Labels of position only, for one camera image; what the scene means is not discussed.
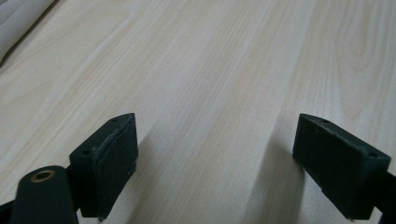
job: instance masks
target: screw hole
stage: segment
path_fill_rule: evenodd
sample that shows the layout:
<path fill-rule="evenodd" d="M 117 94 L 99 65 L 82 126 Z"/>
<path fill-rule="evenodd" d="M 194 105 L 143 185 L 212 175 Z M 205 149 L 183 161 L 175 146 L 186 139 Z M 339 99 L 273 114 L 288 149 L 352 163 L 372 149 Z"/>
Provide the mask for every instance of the screw hole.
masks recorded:
<path fill-rule="evenodd" d="M 46 170 L 46 171 L 41 171 L 30 179 L 33 183 L 40 183 L 43 181 L 46 181 L 48 179 L 51 179 L 55 175 L 55 171 L 53 170 Z"/>
<path fill-rule="evenodd" d="M 370 152 L 369 157 L 377 158 L 378 156 L 374 152 Z"/>
<path fill-rule="evenodd" d="M 91 152 L 87 149 L 87 150 L 82 151 L 82 154 L 85 156 L 88 156 L 88 155 L 91 155 Z"/>

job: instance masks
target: black plastic block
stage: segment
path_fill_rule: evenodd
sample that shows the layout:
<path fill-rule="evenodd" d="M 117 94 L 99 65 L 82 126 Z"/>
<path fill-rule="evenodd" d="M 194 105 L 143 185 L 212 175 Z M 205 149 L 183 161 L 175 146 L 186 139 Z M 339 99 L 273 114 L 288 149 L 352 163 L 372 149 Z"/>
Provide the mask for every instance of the black plastic block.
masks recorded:
<path fill-rule="evenodd" d="M 349 219 L 370 217 L 378 174 L 384 174 L 390 163 L 388 155 L 351 133 L 306 114 L 298 121 L 293 158 Z"/>

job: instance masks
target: clamp jaw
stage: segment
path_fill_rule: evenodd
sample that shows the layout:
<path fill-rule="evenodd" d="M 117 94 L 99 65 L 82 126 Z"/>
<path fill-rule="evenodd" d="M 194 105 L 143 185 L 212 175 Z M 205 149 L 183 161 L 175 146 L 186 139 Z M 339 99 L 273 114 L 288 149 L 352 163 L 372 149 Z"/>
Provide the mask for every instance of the clamp jaw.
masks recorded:
<path fill-rule="evenodd" d="M 349 219 L 369 219 L 377 207 L 381 223 L 396 223 L 396 177 L 390 157 L 326 119 L 301 114 L 293 158 Z"/>
<path fill-rule="evenodd" d="M 0 206 L 0 223 L 78 223 L 107 218 L 136 169 L 134 114 L 109 120 L 69 156 L 70 166 L 47 166 L 26 175 L 15 201 Z"/>

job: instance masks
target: wooden surface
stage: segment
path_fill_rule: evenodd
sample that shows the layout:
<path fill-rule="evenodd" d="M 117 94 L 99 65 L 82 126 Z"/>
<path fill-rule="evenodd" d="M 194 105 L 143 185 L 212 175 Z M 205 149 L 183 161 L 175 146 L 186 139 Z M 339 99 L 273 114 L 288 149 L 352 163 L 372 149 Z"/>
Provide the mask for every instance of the wooden surface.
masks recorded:
<path fill-rule="evenodd" d="M 395 40 L 393 0 L 59 1 L 0 68 L 0 203 L 135 112 L 105 223 L 349 223 L 291 158 L 298 115 L 395 158 Z"/>

